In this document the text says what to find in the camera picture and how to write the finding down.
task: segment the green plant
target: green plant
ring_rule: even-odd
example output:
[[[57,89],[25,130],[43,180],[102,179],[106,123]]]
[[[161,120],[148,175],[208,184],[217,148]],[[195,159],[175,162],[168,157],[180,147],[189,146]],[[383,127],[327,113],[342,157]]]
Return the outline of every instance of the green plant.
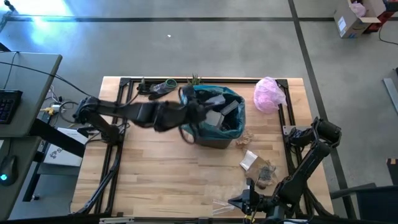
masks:
[[[192,74],[192,80],[187,78],[188,85],[201,85],[201,77],[198,77],[198,74]]]

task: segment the cardboard box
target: cardboard box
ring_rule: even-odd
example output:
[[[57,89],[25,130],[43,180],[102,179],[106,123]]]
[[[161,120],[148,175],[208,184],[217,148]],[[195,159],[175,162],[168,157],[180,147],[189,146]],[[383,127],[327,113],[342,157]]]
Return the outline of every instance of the cardboard box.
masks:
[[[351,0],[342,0],[334,13],[341,38],[359,37],[372,23],[380,23],[377,17],[386,10],[383,0],[363,0],[366,14],[357,17],[351,10],[351,5]]]

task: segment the keyboard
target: keyboard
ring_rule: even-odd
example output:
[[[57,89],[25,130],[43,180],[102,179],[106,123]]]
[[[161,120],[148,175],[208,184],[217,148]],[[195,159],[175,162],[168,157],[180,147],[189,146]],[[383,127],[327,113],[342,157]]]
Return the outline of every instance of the keyboard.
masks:
[[[22,92],[19,90],[0,90],[0,124],[9,124],[12,121]]]

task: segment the wooden table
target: wooden table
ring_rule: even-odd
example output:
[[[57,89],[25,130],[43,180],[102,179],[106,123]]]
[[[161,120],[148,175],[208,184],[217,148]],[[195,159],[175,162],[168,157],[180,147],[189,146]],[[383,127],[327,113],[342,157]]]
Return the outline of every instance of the wooden table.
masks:
[[[116,100],[119,81],[120,77],[104,77],[99,98]],[[309,126],[312,117],[303,80],[288,78],[288,82],[296,123]],[[224,86],[246,99],[246,129],[254,133],[248,149],[275,164],[278,181],[281,181],[287,176],[287,167],[278,113],[263,114],[256,109],[253,103],[255,85]],[[177,101],[177,91],[160,100]],[[147,98],[138,96],[136,101],[147,101]],[[101,142],[87,146],[73,196],[73,212],[81,208],[97,188],[105,150],[106,145]],[[243,156],[244,152],[236,147],[234,141],[227,149],[191,146],[182,140],[177,129],[156,133],[153,129],[131,124],[126,132],[113,214],[123,212],[125,217],[241,218],[243,214],[238,209],[217,215],[213,215],[213,210],[222,207],[214,202],[226,202],[241,194],[246,187],[244,171],[239,166]],[[322,164],[308,180],[308,186],[325,209],[333,213]],[[265,190],[256,190],[270,195],[274,188],[272,185]],[[109,185],[104,193],[103,210],[108,194]]]

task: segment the concrete floor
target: concrete floor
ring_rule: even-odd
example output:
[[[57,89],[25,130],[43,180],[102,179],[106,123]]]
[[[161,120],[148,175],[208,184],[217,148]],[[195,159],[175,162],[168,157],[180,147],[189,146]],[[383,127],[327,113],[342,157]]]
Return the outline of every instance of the concrete floor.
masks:
[[[299,17],[331,17],[338,1],[294,3]],[[29,5],[33,2],[39,7]],[[51,16],[292,16],[287,0],[12,3],[20,14]],[[328,118],[343,130],[338,152],[349,187],[369,182],[391,185],[386,159],[398,155],[392,147],[398,143],[398,116],[381,80],[397,81],[392,70],[398,67],[397,46],[379,41],[377,34],[341,39],[334,22],[300,25]],[[397,25],[389,21],[382,37],[397,42]],[[62,54],[58,74],[92,95],[98,95],[103,76],[301,77],[312,115],[318,114],[293,22],[43,22],[38,17],[34,22],[7,22],[0,42],[11,50]],[[58,80],[53,85],[58,95],[76,101],[83,97]],[[330,158],[324,167],[330,190],[337,190]],[[75,182],[75,177],[41,178],[37,192],[42,199],[19,199],[11,219],[67,214]],[[334,207],[336,214],[345,216],[341,202],[336,200]]]

